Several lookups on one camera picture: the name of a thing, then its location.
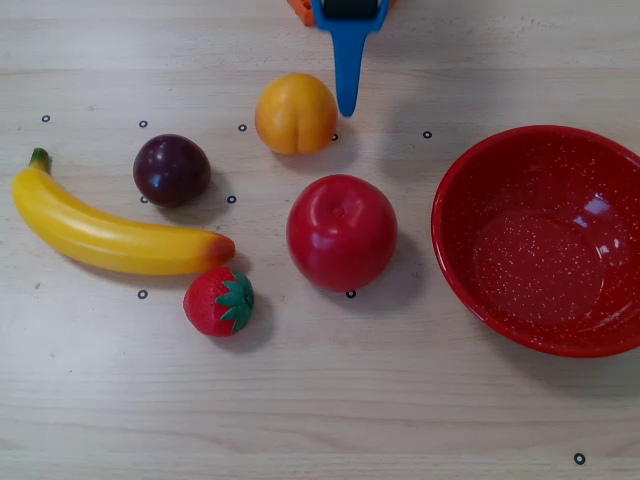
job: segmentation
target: bowl rim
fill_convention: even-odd
[[[523,135],[529,135],[532,133],[547,133],[547,134],[564,134],[572,137],[586,138],[591,142],[594,142],[608,150],[611,150],[616,155],[625,157],[628,161],[631,161],[640,167],[640,157],[635,153],[622,145],[610,140],[606,137],[598,135],[587,130],[581,130],[573,127],[564,127],[558,125],[531,125],[525,127],[513,128],[501,133],[492,135],[481,142],[477,143],[465,153],[459,157],[453,165],[447,170],[440,181],[440,185],[436,191],[433,199],[433,207],[431,211],[431,240],[433,243],[433,249],[438,260],[440,270],[445,279],[449,283],[449,286],[460,299],[460,301],[483,323],[489,326],[491,329],[500,333],[504,337],[519,343],[525,347],[529,347],[539,352],[549,353],[552,355],[562,357],[574,357],[574,358],[596,358],[596,357],[608,357],[611,355],[617,355],[627,352],[638,346],[640,346],[640,335],[634,336],[623,342],[607,345],[604,347],[567,347],[561,346],[551,342],[537,342],[533,341],[528,335],[523,335],[507,328],[502,322],[502,318],[498,319],[496,316],[491,315],[482,304],[475,301],[472,296],[464,288],[462,281],[456,274],[452,267],[452,263],[446,254],[444,248],[444,242],[442,237],[442,209],[444,200],[446,199],[451,186],[455,182],[457,175],[469,164],[478,154],[487,150],[488,148],[502,143],[506,140],[520,137]]]

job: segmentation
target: bowl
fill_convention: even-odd
[[[460,157],[433,204],[460,300],[527,347],[602,357],[640,345],[640,158],[600,135],[517,128]]]

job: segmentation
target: banana stem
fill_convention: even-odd
[[[30,167],[35,167],[45,172],[49,171],[49,154],[44,148],[34,148],[31,155]]]

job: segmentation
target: orange object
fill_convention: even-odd
[[[287,0],[289,5],[296,12],[296,15],[300,17],[302,23],[307,27],[313,27],[316,24],[316,19],[313,17],[313,9],[311,8],[311,0]],[[396,4],[396,0],[391,0],[391,7]]]
[[[258,135],[271,150],[285,155],[321,150],[337,123],[333,94],[305,73],[291,73],[269,84],[256,106]]]

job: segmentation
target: dark red plum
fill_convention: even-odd
[[[159,135],[138,152],[133,180],[154,205],[177,207],[204,192],[211,166],[202,149],[180,135]]]

